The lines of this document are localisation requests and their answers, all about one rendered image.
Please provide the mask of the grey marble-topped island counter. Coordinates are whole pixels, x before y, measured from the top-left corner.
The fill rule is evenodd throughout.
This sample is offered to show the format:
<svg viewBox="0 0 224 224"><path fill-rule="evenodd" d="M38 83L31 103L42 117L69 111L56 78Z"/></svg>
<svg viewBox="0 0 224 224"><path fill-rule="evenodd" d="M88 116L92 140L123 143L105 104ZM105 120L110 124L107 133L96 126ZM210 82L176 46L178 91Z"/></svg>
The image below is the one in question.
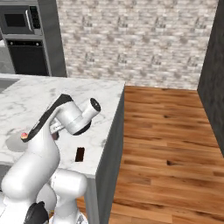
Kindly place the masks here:
<svg viewBox="0 0 224 224"><path fill-rule="evenodd" d="M124 83L114 80L60 78L0 73L0 167L7 170L21 156L7 148L14 133L32 128L60 94L69 94L80 109L91 98L101 105L91 127L80 136L59 133L59 167L87 176L85 202L89 224L109 224L123 153ZM76 162L84 147L82 162Z"/></svg>

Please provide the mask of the grey round plate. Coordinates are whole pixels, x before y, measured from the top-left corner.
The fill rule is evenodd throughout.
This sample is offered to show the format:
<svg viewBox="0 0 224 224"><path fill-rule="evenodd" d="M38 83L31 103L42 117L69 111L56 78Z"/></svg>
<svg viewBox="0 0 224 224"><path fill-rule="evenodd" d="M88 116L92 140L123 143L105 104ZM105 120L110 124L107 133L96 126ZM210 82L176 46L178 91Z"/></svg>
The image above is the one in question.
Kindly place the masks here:
<svg viewBox="0 0 224 224"><path fill-rule="evenodd" d="M6 141L5 144L10 151L14 152L24 152L28 147L28 143L24 143L24 140L20 138L21 133L17 132L12 134Z"/></svg>

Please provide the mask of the brown chocolate bar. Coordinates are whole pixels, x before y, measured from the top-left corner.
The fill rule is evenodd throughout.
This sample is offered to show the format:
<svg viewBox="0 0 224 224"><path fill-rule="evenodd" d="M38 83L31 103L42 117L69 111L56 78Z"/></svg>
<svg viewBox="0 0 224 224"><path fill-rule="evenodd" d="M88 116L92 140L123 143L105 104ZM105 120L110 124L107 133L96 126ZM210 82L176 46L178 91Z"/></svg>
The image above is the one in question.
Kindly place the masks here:
<svg viewBox="0 0 224 224"><path fill-rule="evenodd" d="M84 152L85 148L84 147L78 147L76 151L76 156L75 156L75 161L76 162L82 162L84 158Z"/></svg>

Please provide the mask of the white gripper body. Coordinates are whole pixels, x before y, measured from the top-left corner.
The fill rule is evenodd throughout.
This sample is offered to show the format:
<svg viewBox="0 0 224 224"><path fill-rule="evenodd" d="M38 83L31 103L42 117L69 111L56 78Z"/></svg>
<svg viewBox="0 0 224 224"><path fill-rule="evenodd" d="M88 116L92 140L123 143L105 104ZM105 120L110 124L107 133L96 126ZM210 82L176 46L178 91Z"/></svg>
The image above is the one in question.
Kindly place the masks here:
<svg viewBox="0 0 224 224"><path fill-rule="evenodd" d="M64 129L64 126L59 122L56 122L56 123L54 123L50 126L50 131L51 132L58 132L58 131L63 130L63 129Z"/></svg>

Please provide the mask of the silver microwave oven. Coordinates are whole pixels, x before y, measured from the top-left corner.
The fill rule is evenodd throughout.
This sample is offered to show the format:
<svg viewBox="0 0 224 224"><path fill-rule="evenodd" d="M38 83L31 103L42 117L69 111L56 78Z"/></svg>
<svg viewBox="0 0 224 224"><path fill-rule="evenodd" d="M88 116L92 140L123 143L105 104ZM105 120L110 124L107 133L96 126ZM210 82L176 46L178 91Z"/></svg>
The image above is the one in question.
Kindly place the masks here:
<svg viewBox="0 0 224 224"><path fill-rule="evenodd" d="M36 5L0 5L0 28L3 34L41 35Z"/></svg>

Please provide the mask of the grey tall oven cabinet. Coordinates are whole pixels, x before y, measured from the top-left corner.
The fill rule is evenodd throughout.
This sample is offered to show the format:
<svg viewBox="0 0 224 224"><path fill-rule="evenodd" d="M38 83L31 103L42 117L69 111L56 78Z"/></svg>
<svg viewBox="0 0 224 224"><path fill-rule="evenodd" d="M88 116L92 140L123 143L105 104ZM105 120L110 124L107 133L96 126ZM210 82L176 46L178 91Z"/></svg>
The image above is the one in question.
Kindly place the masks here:
<svg viewBox="0 0 224 224"><path fill-rule="evenodd" d="M48 76L67 77L56 0L0 0L0 5L36 5L40 17L41 35L3 34L0 28L9 55L7 39L40 40L44 47Z"/></svg>

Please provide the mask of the black built-in oven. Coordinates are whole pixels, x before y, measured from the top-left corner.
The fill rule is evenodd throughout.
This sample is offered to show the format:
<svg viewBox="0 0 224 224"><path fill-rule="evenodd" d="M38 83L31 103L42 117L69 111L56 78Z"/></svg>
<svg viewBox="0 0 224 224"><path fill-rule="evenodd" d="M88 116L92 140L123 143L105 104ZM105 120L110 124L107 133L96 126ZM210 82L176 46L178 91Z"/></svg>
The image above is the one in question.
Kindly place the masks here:
<svg viewBox="0 0 224 224"><path fill-rule="evenodd" d="M16 74L48 76L43 43L40 40L6 40Z"/></svg>

